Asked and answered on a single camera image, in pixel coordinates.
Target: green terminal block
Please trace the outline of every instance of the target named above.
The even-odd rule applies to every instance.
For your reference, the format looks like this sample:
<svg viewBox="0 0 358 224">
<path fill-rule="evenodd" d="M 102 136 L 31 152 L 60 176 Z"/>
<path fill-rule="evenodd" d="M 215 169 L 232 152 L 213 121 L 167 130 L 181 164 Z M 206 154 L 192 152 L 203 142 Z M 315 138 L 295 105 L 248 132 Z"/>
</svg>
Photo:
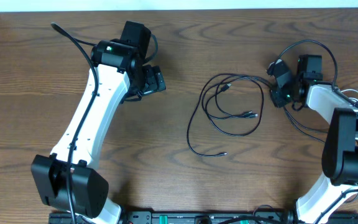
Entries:
<svg viewBox="0 0 358 224">
<path fill-rule="evenodd" d="M 166 215 L 160 215 L 160 224 L 168 224 L 168 217 Z"/>
</svg>

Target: black wire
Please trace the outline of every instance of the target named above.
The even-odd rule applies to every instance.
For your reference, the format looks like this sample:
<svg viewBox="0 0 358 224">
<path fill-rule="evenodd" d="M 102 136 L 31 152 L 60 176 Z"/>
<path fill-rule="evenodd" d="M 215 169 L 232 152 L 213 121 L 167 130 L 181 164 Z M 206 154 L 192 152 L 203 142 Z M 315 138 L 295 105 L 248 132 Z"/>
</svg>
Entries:
<svg viewBox="0 0 358 224">
<path fill-rule="evenodd" d="M 73 136 L 73 140 L 70 143 L 70 148 L 68 151 L 68 158 L 67 158 L 67 174 L 66 174 L 66 187 L 67 187 L 67 197 L 68 197 L 68 203 L 70 205 L 70 212 L 71 212 L 71 219 L 73 220 L 73 223 L 76 224 L 76 217 L 75 217 L 75 209 L 74 209 L 74 203 L 73 203 L 73 196 L 72 196 L 72 189 L 71 189 L 71 160 L 73 159 L 73 151 L 75 150 L 76 146 L 75 143 L 78 139 L 78 135 L 80 133 L 80 130 L 82 128 L 82 125 L 85 122 L 86 116 L 88 115 L 88 113 L 90 112 L 90 109 L 92 107 L 93 101 L 96 98 L 96 95 L 98 94 L 98 88 L 99 88 L 99 81 L 98 81 L 98 75 L 96 73 L 96 70 L 94 69 L 94 65 L 93 62 L 91 61 L 91 59 L 89 58 L 89 56 L 86 54 L 86 52 L 84 51 L 84 49 L 81 47 L 81 45 L 78 43 L 78 41 L 73 38 L 70 34 L 68 34 L 68 32 L 66 32 L 63 28 L 61 28 L 58 24 L 56 23 L 51 23 L 50 24 L 52 26 L 52 28 L 57 31 L 59 34 L 64 35 L 65 37 L 69 38 L 80 50 L 80 52 L 84 55 L 87 63 L 89 64 L 89 66 L 91 67 L 92 70 L 92 74 L 93 74 L 93 78 L 94 78 L 94 91 L 92 92 L 92 97 L 91 100 L 88 103 L 88 106 L 85 109 L 84 115 L 81 118 L 80 123 L 78 124 L 78 127 L 75 131 L 75 134 Z"/>
<path fill-rule="evenodd" d="M 331 58 L 333 59 L 333 62 L 334 62 L 334 68 L 335 68 L 335 75 L 334 75 L 334 80 L 332 82 L 332 87 L 335 86 L 336 84 L 336 79 L 337 79 L 337 75 L 338 75 L 338 67 L 337 67 L 337 63 L 336 63 L 336 60 L 335 60 L 335 57 L 333 55 L 333 53 L 328 49 L 328 47 L 326 47 L 324 44 L 316 41 L 316 40 L 301 40 L 301 41 L 298 41 L 294 44 L 291 44 L 290 46 L 288 46 L 285 50 L 283 50 L 283 52 L 277 57 L 276 61 L 274 61 L 274 64 L 273 64 L 273 68 L 272 68 L 272 72 L 271 74 L 274 73 L 274 68 L 275 68 L 275 65 L 277 64 L 277 61 L 281 59 L 281 57 L 283 56 L 283 54 L 285 52 L 287 52 L 287 50 L 290 50 L 291 48 L 293 48 L 294 46 L 296 45 L 299 45 L 299 44 L 302 44 L 302 43 L 306 43 L 306 42 L 309 42 L 309 43 L 314 43 L 314 44 L 317 44 L 319 45 L 320 47 L 324 48 L 328 53 L 329 55 L 331 56 Z"/>
<path fill-rule="evenodd" d="M 89 43 L 87 41 L 84 41 L 84 40 L 80 40 L 80 39 L 77 39 L 77 38 L 74 38 L 78 43 L 81 43 L 81 44 L 86 44 L 86 45 L 89 45 L 89 46 L 96 46 L 96 44 L 93 44 L 93 43 Z"/>
<path fill-rule="evenodd" d="M 299 122 L 290 114 L 290 112 L 286 109 L 285 106 L 284 106 L 283 108 L 284 108 L 284 111 L 285 111 L 285 113 L 286 113 L 288 119 L 292 120 L 294 123 L 296 123 L 297 125 L 301 126 L 301 128 L 306 129 L 306 130 L 309 130 L 309 131 L 314 131 L 314 132 L 317 132 L 317 133 L 324 133 L 324 134 L 327 134 L 327 133 L 328 133 L 327 131 L 322 131 L 322 130 L 318 130 L 318 129 L 306 127 L 305 125 L 299 123 Z"/>
<path fill-rule="evenodd" d="M 154 40 L 154 45 L 155 45 L 155 50 L 154 53 L 152 55 L 150 55 L 149 57 L 147 57 L 143 64 L 146 64 L 147 62 L 150 62 L 151 60 L 153 60 L 155 58 L 155 56 L 157 55 L 158 52 L 158 42 L 157 42 L 157 38 L 155 37 L 154 34 L 152 34 L 153 40 Z"/>
<path fill-rule="evenodd" d="M 321 143 L 323 143 L 323 144 L 325 143 L 323 140 L 321 140 L 321 139 L 319 139 L 319 138 L 316 138 L 316 137 L 314 137 L 314 136 L 312 136 L 312 135 L 310 135 L 310 134 L 308 134 L 308 133 L 302 131 L 300 128 L 298 128 L 298 126 L 293 122 L 293 120 L 292 120 L 291 117 L 289 116 L 290 113 L 287 111 L 287 109 L 284 108 L 284 112 L 285 112 L 285 114 L 286 114 L 288 120 L 291 122 L 292 126 L 293 126 L 296 130 L 298 130 L 300 133 L 302 133 L 302 134 L 304 134 L 304 135 L 306 135 L 306 136 L 308 136 L 308 137 L 310 137 L 310 138 L 312 138 L 312 139 L 314 139 L 314 140 L 317 140 L 317 141 L 319 141 L 319 142 L 321 142 Z"/>
<path fill-rule="evenodd" d="M 225 79 L 223 79 L 221 82 L 216 83 L 216 84 L 210 86 L 207 90 L 205 90 L 206 87 L 208 86 L 208 84 L 209 84 L 212 80 L 214 80 L 215 78 L 220 77 L 220 76 L 227 76 L 227 77 L 226 77 Z M 208 106 L 208 103 L 209 103 L 210 99 L 212 99 L 213 97 L 215 97 L 215 99 L 216 99 L 217 95 L 222 92 L 222 90 L 219 91 L 219 87 L 220 87 L 221 85 L 227 85 L 227 84 L 230 84 L 231 82 L 234 82 L 234 81 L 237 81 L 237 80 L 243 80 L 243 79 L 246 79 L 246 80 L 248 80 L 248 81 L 251 81 L 251 82 L 255 83 L 255 84 L 259 87 L 259 89 L 260 89 L 260 92 L 261 92 L 261 95 L 262 95 L 262 103 L 261 103 L 261 106 L 260 106 L 260 114 L 258 114 L 259 120 L 258 120 L 258 123 L 255 125 L 254 128 L 252 128 L 250 131 L 248 131 L 248 132 L 246 132 L 246 133 L 244 133 L 244 134 L 228 133 L 228 132 L 223 131 L 222 129 L 220 129 L 220 128 L 214 123 L 213 119 L 228 119 L 228 118 L 233 118 L 233 117 L 239 118 L 239 116 L 233 115 L 233 114 L 229 114 L 229 113 L 227 113 L 227 114 L 228 114 L 227 117 L 222 117 L 222 118 L 221 118 L 221 117 L 217 117 L 217 116 L 213 116 L 213 115 L 210 115 L 210 114 L 208 113 L 207 106 Z M 207 81 L 207 83 L 204 85 L 203 89 L 201 90 L 200 97 L 198 98 L 198 102 L 197 102 L 197 104 L 196 104 L 196 108 L 195 108 L 193 114 L 192 114 L 191 117 L 190 117 L 189 124 L 188 124 L 188 127 L 187 127 L 186 140 L 187 140 L 187 145 L 188 145 L 189 149 L 190 149 L 192 152 L 194 152 L 197 156 L 202 156 L 202 157 L 219 157 L 219 156 L 225 156 L 225 155 L 227 154 L 226 152 L 220 152 L 220 153 L 213 154 L 213 155 L 201 154 L 201 153 L 196 152 L 196 151 L 193 149 L 193 147 L 191 146 L 190 140 L 189 140 L 190 126 L 191 126 L 191 122 L 192 122 L 192 120 L 193 120 L 193 118 L 194 118 L 194 116 L 195 116 L 195 114 L 196 114 L 196 112 L 197 112 L 197 109 L 198 109 L 200 103 L 201 103 L 201 105 L 202 105 L 202 108 L 203 108 L 203 110 L 204 110 L 204 112 L 205 112 L 207 118 L 208 118 L 209 121 L 211 122 L 211 124 L 212 124 L 218 131 L 220 131 L 220 132 L 223 133 L 223 134 L 227 134 L 227 135 L 229 135 L 229 136 L 235 136 L 235 137 L 242 137 L 242 136 L 246 136 L 246 135 L 248 135 L 248 134 L 254 132 L 254 131 L 258 128 L 258 126 L 259 126 L 259 124 L 260 124 L 260 120 L 262 119 L 262 112 L 263 112 L 263 106 L 264 106 L 264 93 L 263 93 L 262 87 L 261 87 L 256 81 L 261 82 L 261 83 L 267 85 L 268 87 L 271 87 L 271 86 L 272 86 L 271 83 L 269 83 L 269 81 L 267 81 L 267 80 L 265 80 L 265 79 L 263 79 L 263 78 L 260 78 L 260 77 L 252 77 L 252 76 L 248 76 L 248 75 L 237 75 L 237 74 L 232 74 L 232 73 L 220 73 L 220 74 L 217 74 L 217 75 L 213 76 L 212 78 L 210 78 L 210 79 Z M 206 93 L 207 93 L 210 89 L 212 89 L 213 87 L 216 87 L 215 94 L 214 94 L 213 96 L 209 97 L 208 100 L 207 100 L 207 102 L 206 102 L 206 104 L 204 105 L 204 99 L 205 99 Z"/>
<path fill-rule="evenodd" d="M 259 89 L 260 89 L 260 93 L 261 93 L 261 95 L 262 95 L 262 103 L 260 104 L 260 113 L 258 114 L 258 117 L 259 117 L 258 123 L 255 125 L 255 127 L 252 128 L 250 131 L 248 131 L 248 132 L 246 132 L 246 133 L 243 133 L 243 134 L 233 134 L 233 133 L 229 133 L 229 132 L 226 132 L 226 131 L 223 131 L 222 129 L 220 129 L 220 128 L 215 124 L 215 122 L 211 119 L 211 117 L 209 116 L 208 110 L 207 110 L 208 102 L 209 102 L 209 100 L 210 100 L 212 97 L 209 98 L 208 101 L 207 101 L 207 103 L 205 104 L 205 110 L 204 110 L 204 111 L 206 112 L 207 118 L 209 119 L 209 121 L 211 122 L 211 124 L 212 124 L 218 131 L 220 131 L 220 132 L 223 133 L 223 134 L 227 134 L 228 136 L 243 137 L 243 136 L 247 136 L 247 135 L 253 133 L 253 132 L 258 128 L 258 126 L 259 126 L 259 124 L 260 124 L 260 120 L 262 119 L 262 112 L 263 112 L 263 109 L 264 109 L 264 101 L 265 101 L 264 91 L 263 91 L 262 87 L 261 87 L 257 82 L 253 81 L 253 80 L 252 80 L 251 78 L 249 78 L 248 76 L 230 74 L 229 77 L 223 79 L 223 80 L 220 82 L 220 84 L 218 84 L 218 85 L 216 86 L 216 91 L 215 91 L 215 94 L 214 94 L 213 96 L 215 97 L 216 106 L 217 106 L 218 108 L 220 108 L 220 107 L 219 107 L 219 104 L 218 104 L 217 95 L 218 95 L 219 93 L 221 93 L 221 91 L 218 93 L 219 87 L 222 85 L 222 83 L 223 83 L 224 81 L 226 81 L 228 78 L 232 78 L 232 77 L 241 77 L 241 78 L 243 78 L 243 79 L 247 79 L 247 80 L 249 80 L 249 81 L 255 83 L 255 84 L 259 87 Z M 226 115 L 228 115 L 228 116 L 233 116 L 232 114 L 229 114 L 229 113 L 223 111 L 222 109 L 220 109 L 220 110 L 222 111 L 222 113 L 224 113 L 224 114 L 226 114 Z"/>
<path fill-rule="evenodd" d="M 238 218 L 232 218 L 232 219 L 226 220 L 224 222 L 220 222 L 218 224 L 230 224 L 230 223 L 235 223 L 235 222 L 244 221 L 244 220 L 262 221 L 262 222 L 273 223 L 273 224 L 283 224 L 280 221 L 272 220 L 269 218 L 253 217 L 253 216 L 248 216 L 248 215 L 243 215 Z"/>
<path fill-rule="evenodd" d="M 358 199 L 358 193 L 352 200 L 345 201 L 345 203 L 352 203 L 355 202 L 357 199 Z"/>
<path fill-rule="evenodd" d="M 273 210 L 273 212 L 276 214 L 276 216 L 280 219 L 280 221 L 282 221 L 282 216 L 279 215 L 276 210 L 271 206 L 271 205 L 259 205 L 255 210 L 254 212 L 252 212 L 252 215 L 256 217 L 256 212 L 257 210 L 261 209 L 262 207 L 268 207 L 268 208 L 271 208 Z"/>
</svg>

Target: wood grain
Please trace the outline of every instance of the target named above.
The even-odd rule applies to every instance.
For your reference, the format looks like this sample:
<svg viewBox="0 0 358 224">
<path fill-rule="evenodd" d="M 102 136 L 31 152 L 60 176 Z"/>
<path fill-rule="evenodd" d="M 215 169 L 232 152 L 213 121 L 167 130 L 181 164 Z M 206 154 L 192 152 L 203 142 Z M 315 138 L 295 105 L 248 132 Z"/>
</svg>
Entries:
<svg viewBox="0 0 358 224">
<path fill-rule="evenodd" d="M 160 51 L 152 64 L 160 65 L 167 90 L 118 107 L 99 170 L 109 196 L 125 207 L 165 211 L 244 211 L 266 203 L 291 208 L 321 173 L 323 145 L 293 129 L 267 94 L 259 128 L 244 138 L 222 135 L 196 115 L 196 150 L 227 151 L 226 157 L 192 154 L 188 120 L 210 77 L 268 78 L 267 65 L 301 39 L 325 43 L 339 65 L 338 85 L 358 89 L 358 9 L 0 13 L 0 223 L 47 222 L 52 208 L 41 203 L 30 164 L 60 139 L 88 78 L 83 56 L 50 22 L 98 42 L 118 38 L 127 20 L 143 22 L 157 36 Z M 332 79 L 326 52 L 301 45 L 285 56 L 292 69 L 299 54 L 322 54 L 325 79 Z M 233 113 L 259 110 L 260 93 L 251 83 L 236 83 L 220 99 Z M 327 126 L 313 111 L 294 116 L 308 126 Z M 219 124 L 241 133 L 255 122 Z M 358 201 L 341 208 L 358 211 Z"/>
</svg>

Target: cable plug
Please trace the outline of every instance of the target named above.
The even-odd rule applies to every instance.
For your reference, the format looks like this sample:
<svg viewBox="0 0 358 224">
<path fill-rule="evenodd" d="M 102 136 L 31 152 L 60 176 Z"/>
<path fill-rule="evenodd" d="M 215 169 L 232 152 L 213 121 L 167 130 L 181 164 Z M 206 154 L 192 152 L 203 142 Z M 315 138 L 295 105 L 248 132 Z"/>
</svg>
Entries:
<svg viewBox="0 0 358 224">
<path fill-rule="evenodd" d="M 270 76 L 273 75 L 273 71 L 274 71 L 274 62 L 272 62 L 270 65 L 268 65 L 268 69 L 266 69 L 266 73 Z"/>
<path fill-rule="evenodd" d="M 258 114 L 254 114 L 254 113 L 252 113 L 248 116 L 245 116 L 245 118 L 256 118 L 256 117 L 258 117 Z"/>
<path fill-rule="evenodd" d="M 253 114 L 253 113 L 254 113 L 254 112 L 252 112 L 252 111 L 246 111 L 246 112 L 242 113 L 241 116 L 242 116 L 243 118 L 246 118 L 246 117 L 248 117 L 249 115 L 251 115 L 251 114 Z"/>
<path fill-rule="evenodd" d="M 230 86 L 231 86 L 230 83 L 224 85 L 224 86 L 221 88 L 221 91 L 226 91 L 226 90 L 228 90 L 228 89 L 230 88 Z"/>
<path fill-rule="evenodd" d="M 216 154 L 216 157 L 225 156 L 225 155 L 227 155 L 227 152 L 220 152 Z"/>
</svg>

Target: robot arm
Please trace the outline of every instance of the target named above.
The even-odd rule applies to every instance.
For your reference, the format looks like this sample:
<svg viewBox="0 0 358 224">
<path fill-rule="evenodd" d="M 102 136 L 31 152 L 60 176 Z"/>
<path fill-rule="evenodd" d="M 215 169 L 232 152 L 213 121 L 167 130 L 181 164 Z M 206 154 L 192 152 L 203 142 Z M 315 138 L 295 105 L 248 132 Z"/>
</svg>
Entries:
<svg viewBox="0 0 358 224">
<path fill-rule="evenodd" d="M 336 108 L 340 108 L 341 110 L 347 109 L 353 111 L 355 114 L 358 114 L 357 109 L 355 110 L 355 108 L 349 102 L 333 92 L 331 85 L 319 84 L 311 86 L 307 95 L 306 106 L 318 112 L 329 124 L 331 124 L 333 116 L 337 116 L 338 110 L 336 110 Z M 354 123 L 354 126 L 355 128 L 353 131 L 346 130 L 349 135 L 351 135 L 350 142 L 352 147 L 354 146 L 354 140 L 358 139 L 358 129 L 356 129 L 356 122 Z M 324 151 L 330 150 L 334 149 L 324 147 Z M 322 173 L 309 192 L 296 201 L 296 215 L 299 220 L 302 220 L 306 223 L 314 223 L 320 214 L 324 212 L 332 203 L 334 203 L 343 192 L 353 189 L 358 189 L 358 186 L 356 184 L 333 185 L 331 183 L 331 179 Z M 334 212 L 347 199 L 355 194 L 357 194 L 357 192 L 347 194 L 346 197 L 342 198 L 339 203 L 337 203 L 320 219 L 318 224 L 326 223 L 332 212 Z"/>
<path fill-rule="evenodd" d="M 75 213 L 84 219 L 97 224 L 118 222 L 121 208 L 107 198 L 108 182 L 95 170 L 99 167 L 101 146 L 118 104 L 129 97 L 137 96 L 129 101 L 138 101 L 145 95 L 165 90 L 159 67 L 144 65 L 152 59 L 145 57 L 151 36 L 143 24 L 126 22 L 120 39 L 102 40 L 93 47 L 91 60 L 99 83 L 94 82 L 90 70 L 84 95 L 67 130 L 49 157 L 36 155 L 31 165 L 44 204 L 69 211 L 68 195 L 71 194 Z M 156 38 L 153 39 L 157 50 Z M 97 84 L 97 96 L 80 129 L 72 162 L 67 164 L 71 140 Z M 72 191 L 67 190 L 68 175 Z"/>
<path fill-rule="evenodd" d="M 276 107 L 292 101 L 298 109 L 310 108 L 330 125 L 322 155 L 323 173 L 309 192 L 296 201 L 296 220 L 300 223 L 326 223 L 328 217 L 358 190 L 358 109 L 332 84 L 323 81 L 320 55 L 301 55 L 296 78 L 282 60 L 267 70 L 277 85 L 270 96 Z"/>
</svg>

